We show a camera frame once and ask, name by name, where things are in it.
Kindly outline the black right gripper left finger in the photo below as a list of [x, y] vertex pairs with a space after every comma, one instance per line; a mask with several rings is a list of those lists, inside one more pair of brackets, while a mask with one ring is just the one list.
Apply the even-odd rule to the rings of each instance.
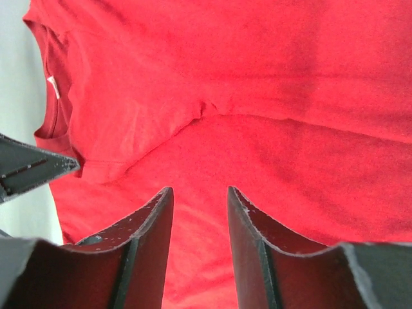
[[1, 238], [2, 308], [160, 308], [173, 190], [76, 244]]

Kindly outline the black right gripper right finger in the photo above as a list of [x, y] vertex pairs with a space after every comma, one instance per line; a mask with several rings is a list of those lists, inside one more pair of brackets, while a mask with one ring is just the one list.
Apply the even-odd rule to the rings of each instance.
[[240, 308], [410, 308], [411, 244], [326, 246], [280, 224], [229, 187]]

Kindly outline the dark red t-shirt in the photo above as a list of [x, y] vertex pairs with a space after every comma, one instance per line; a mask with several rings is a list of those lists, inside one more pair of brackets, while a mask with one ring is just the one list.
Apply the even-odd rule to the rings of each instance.
[[410, 1], [32, 1], [37, 145], [76, 243], [174, 189], [164, 308], [236, 308], [227, 189], [318, 242], [411, 241]]

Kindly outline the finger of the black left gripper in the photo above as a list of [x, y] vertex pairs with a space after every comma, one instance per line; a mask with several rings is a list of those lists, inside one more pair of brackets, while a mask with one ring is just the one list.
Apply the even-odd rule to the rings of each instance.
[[79, 169], [72, 157], [1, 135], [1, 203]]

